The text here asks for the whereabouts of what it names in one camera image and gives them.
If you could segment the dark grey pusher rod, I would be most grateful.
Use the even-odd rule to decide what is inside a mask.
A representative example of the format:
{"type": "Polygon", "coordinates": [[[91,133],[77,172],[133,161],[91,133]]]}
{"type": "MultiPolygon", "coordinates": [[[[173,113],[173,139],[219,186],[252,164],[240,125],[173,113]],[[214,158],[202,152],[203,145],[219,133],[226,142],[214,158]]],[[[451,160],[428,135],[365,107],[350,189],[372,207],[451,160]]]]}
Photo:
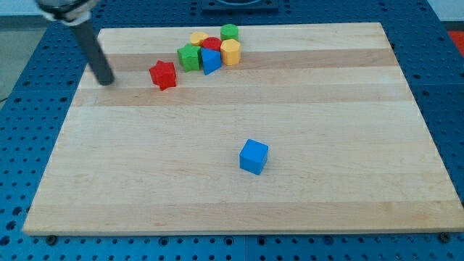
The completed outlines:
{"type": "Polygon", "coordinates": [[[97,82],[108,86],[115,80],[112,68],[98,42],[94,29],[89,21],[70,27],[75,40],[83,52],[97,82]]]}

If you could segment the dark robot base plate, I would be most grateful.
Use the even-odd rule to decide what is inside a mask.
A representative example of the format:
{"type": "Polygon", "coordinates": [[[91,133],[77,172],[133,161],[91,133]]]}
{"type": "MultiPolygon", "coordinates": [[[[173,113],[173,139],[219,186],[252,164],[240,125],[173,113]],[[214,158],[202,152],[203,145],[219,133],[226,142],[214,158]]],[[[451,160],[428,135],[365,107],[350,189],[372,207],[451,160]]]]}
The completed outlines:
{"type": "Polygon", "coordinates": [[[278,9],[279,0],[201,0],[204,12],[225,11],[274,11],[278,9]]]}

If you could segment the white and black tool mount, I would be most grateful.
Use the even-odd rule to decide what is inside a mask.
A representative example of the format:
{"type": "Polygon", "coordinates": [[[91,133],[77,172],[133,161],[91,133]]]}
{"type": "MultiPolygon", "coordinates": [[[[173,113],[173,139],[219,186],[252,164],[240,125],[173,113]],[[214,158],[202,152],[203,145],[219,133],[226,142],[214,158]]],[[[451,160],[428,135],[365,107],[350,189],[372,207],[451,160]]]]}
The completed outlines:
{"type": "Polygon", "coordinates": [[[34,2],[47,20],[76,26],[91,18],[91,10],[99,0],[35,0],[34,2]]]}

